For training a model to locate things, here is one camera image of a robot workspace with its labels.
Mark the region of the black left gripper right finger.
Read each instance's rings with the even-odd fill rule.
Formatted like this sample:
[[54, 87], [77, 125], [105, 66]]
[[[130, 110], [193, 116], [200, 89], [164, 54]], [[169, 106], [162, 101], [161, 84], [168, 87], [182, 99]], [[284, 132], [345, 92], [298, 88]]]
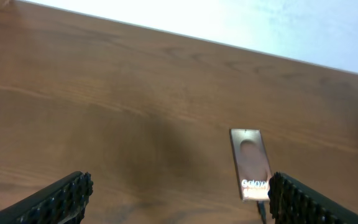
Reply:
[[274, 173], [269, 187], [270, 214], [275, 223], [358, 224], [358, 214], [285, 173]]

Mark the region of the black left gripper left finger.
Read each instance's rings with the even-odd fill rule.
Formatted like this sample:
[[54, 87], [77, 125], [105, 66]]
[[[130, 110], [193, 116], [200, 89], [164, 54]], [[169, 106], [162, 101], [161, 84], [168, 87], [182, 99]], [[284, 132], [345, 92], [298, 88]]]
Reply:
[[76, 171], [0, 211], [0, 224], [79, 224], [93, 193], [91, 174]]

